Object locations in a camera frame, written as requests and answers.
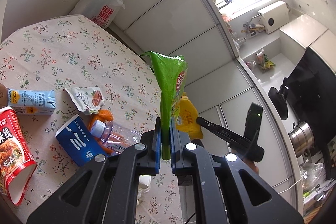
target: red noodle cup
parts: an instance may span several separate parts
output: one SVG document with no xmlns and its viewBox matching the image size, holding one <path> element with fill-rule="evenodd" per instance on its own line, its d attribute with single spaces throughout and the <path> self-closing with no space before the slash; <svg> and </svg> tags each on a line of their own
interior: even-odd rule
<svg viewBox="0 0 336 224">
<path fill-rule="evenodd" d="M 27 184 L 36 169 L 15 111 L 11 107 L 0 109 L 0 191 L 14 205 L 20 205 Z"/>
</svg>

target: stainless steel pot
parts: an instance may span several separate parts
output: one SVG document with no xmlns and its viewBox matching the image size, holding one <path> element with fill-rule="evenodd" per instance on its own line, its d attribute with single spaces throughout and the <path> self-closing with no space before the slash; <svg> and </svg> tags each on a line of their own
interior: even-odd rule
<svg viewBox="0 0 336 224">
<path fill-rule="evenodd" d="M 314 146 L 313 132 L 306 122 L 300 122 L 288 135 L 297 158 Z"/>
</svg>

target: floral pattern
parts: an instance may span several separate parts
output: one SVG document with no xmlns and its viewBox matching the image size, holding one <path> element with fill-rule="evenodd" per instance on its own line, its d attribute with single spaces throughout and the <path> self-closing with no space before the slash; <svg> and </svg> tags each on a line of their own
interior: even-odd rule
<svg viewBox="0 0 336 224">
<path fill-rule="evenodd" d="M 56 131 L 78 113 L 64 88 L 100 87 L 104 108 L 113 112 L 114 120 L 141 134 L 155 127 L 161 92 L 150 67 L 85 16 L 56 18 L 25 27 L 0 44 L 0 53 L 2 84 L 56 91 L 53 115 L 19 116 L 37 168 L 22 204 L 18 208 L 9 205 L 26 223 L 29 214 L 78 169 L 55 138 Z M 80 113 L 80 117 L 88 124 L 89 116 Z M 161 161 L 150 191 L 139 200 L 135 223 L 182 223 L 177 178 L 171 173 L 169 161 Z"/>
</svg>

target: yellow snack packet on counter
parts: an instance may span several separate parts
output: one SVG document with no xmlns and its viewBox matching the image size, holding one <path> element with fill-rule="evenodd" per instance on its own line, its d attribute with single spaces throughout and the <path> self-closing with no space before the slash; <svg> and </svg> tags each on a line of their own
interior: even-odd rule
<svg viewBox="0 0 336 224">
<path fill-rule="evenodd" d="M 201 126 L 196 123 L 198 117 L 197 109 L 183 92 L 180 102 L 180 113 L 176 121 L 176 128 L 180 131 L 187 132 L 190 139 L 202 139 L 203 133 Z"/>
</svg>

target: green plastic wrapper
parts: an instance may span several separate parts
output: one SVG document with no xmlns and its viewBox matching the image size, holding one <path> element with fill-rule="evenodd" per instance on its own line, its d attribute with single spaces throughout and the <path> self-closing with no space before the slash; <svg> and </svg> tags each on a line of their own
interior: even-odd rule
<svg viewBox="0 0 336 224">
<path fill-rule="evenodd" d="M 161 89 L 162 159 L 169 160 L 170 117 L 174 116 L 177 119 L 179 116 L 188 64 L 184 61 L 184 56 L 170 57 L 151 51 L 142 55 L 150 56 L 154 74 Z"/>
</svg>

